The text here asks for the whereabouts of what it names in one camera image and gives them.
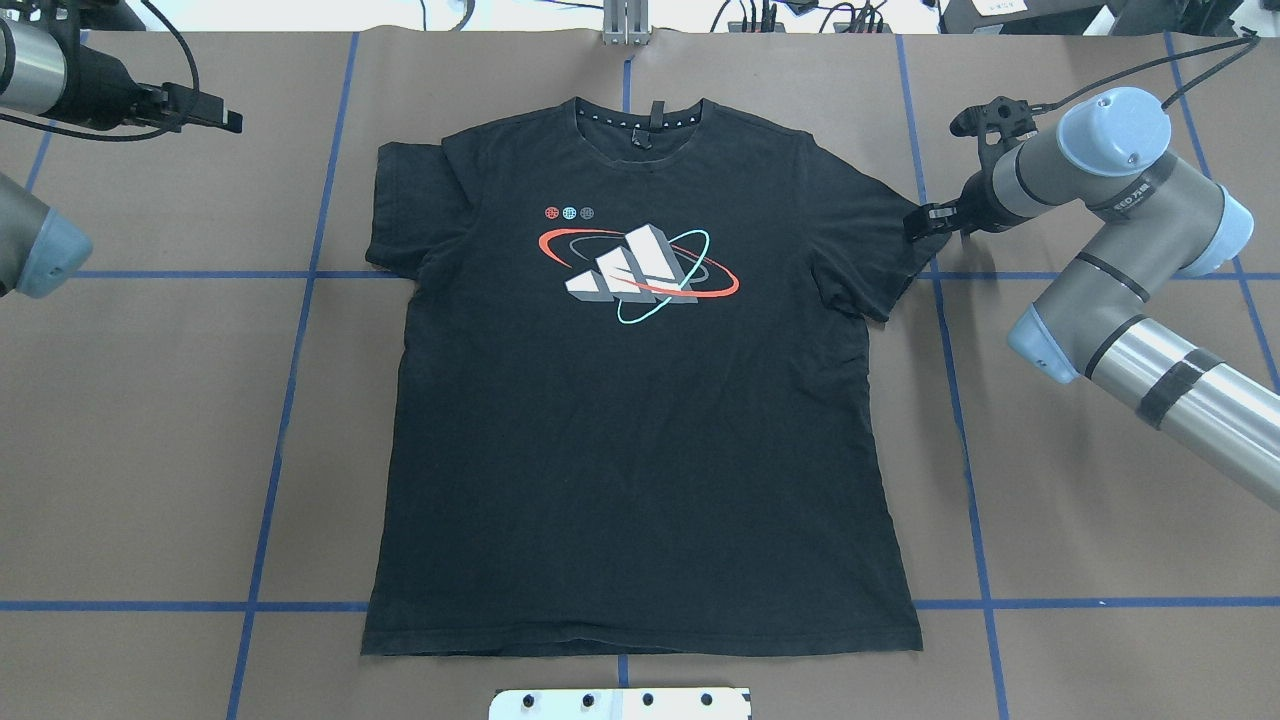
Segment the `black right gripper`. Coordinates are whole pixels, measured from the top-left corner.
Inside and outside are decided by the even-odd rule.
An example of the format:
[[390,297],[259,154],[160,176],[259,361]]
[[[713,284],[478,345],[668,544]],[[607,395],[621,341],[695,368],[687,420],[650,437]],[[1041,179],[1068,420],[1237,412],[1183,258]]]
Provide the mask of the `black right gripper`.
[[956,202],[929,202],[902,219],[904,237],[918,243],[975,231],[1004,232],[1029,220],[1018,213],[1020,190],[1015,151],[1021,137],[1036,131],[1034,114],[1025,100],[997,96],[986,105],[969,106],[951,119],[955,137],[977,138],[980,169],[964,184]]

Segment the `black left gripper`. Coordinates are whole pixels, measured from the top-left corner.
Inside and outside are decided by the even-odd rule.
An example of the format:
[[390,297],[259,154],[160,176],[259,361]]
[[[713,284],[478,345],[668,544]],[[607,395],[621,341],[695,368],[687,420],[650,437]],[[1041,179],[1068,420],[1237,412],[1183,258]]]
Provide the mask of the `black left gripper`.
[[183,85],[141,85],[125,65],[105,53],[95,53],[95,129],[142,126],[155,129],[177,128],[186,122],[243,132],[244,118],[210,94],[195,94]]

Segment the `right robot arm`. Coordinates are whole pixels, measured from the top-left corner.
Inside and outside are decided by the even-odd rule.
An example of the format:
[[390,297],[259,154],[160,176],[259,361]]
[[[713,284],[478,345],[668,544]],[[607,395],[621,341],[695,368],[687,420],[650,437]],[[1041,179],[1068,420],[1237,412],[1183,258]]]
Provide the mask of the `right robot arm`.
[[1108,88],[1039,129],[1048,111],[1000,96],[959,113],[951,133],[977,140],[980,168],[957,199],[910,211],[906,237],[998,233],[1082,202],[1098,231],[1019,316],[1009,346],[1059,383],[1089,379],[1276,507],[1277,396],[1146,313],[1169,281],[1234,259],[1253,217],[1169,147],[1171,122],[1152,94]]

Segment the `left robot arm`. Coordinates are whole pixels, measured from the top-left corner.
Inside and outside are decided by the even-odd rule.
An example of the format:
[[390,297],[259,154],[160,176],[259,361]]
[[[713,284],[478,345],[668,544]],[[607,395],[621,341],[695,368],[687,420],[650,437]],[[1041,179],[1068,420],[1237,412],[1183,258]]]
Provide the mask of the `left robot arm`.
[[[243,117],[201,88],[189,44],[178,42],[191,86],[146,85],[116,58],[81,42],[84,1],[18,1],[22,18],[3,19],[3,120],[70,138],[129,143],[202,126],[241,133]],[[1,292],[44,299],[88,260],[91,238],[31,190],[1,182]]]

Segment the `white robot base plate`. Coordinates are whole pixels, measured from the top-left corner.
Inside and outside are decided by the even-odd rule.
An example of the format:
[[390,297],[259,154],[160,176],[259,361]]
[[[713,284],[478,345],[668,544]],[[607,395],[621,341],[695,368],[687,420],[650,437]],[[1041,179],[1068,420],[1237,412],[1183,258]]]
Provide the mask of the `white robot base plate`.
[[502,691],[489,719],[754,719],[751,693],[733,687]]

